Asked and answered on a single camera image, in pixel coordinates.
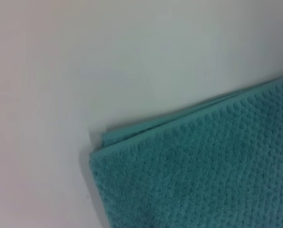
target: white surface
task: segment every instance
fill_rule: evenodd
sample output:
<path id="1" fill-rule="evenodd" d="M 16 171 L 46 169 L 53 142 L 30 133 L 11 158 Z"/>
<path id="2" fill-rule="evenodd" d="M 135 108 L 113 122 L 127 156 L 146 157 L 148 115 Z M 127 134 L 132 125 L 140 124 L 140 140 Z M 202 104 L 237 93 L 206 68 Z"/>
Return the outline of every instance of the white surface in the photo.
<path id="1" fill-rule="evenodd" d="M 283 73 L 283 0 L 0 0 L 0 228 L 107 228 L 96 134 Z"/>

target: textured towel fabric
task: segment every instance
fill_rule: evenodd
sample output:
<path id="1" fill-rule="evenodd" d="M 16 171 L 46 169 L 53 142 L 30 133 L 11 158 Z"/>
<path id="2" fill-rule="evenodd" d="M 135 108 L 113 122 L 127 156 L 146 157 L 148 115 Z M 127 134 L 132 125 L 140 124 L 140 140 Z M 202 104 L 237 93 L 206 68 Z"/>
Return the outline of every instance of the textured towel fabric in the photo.
<path id="1" fill-rule="evenodd" d="M 103 135 L 112 228 L 283 228 L 283 78 Z"/>

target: white background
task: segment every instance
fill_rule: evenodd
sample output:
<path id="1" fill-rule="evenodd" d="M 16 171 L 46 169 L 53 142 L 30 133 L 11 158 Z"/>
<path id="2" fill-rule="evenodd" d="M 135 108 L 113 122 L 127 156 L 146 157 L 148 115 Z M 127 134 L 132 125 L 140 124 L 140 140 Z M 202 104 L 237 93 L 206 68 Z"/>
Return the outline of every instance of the white background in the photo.
<path id="1" fill-rule="evenodd" d="M 0 228 L 108 228 L 109 128 L 283 74 L 283 0 L 0 0 Z"/>

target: towel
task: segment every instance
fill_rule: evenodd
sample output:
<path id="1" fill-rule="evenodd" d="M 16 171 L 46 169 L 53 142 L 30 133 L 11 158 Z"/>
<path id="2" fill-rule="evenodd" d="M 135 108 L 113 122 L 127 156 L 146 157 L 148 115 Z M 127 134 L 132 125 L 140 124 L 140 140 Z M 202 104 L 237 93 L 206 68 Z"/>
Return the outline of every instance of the towel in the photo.
<path id="1" fill-rule="evenodd" d="M 283 77 L 102 139 L 112 228 L 283 228 Z"/>

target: white wall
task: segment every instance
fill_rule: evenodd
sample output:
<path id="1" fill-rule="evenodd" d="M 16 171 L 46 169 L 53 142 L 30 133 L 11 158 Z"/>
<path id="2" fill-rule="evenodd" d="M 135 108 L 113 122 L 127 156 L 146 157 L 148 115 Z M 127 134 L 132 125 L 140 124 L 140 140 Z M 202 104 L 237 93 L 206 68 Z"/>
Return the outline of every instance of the white wall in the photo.
<path id="1" fill-rule="evenodd" d="M 96 133 L 281 73 L 283 0 L 0 0 L 0 228 L 107 228 Z"/>

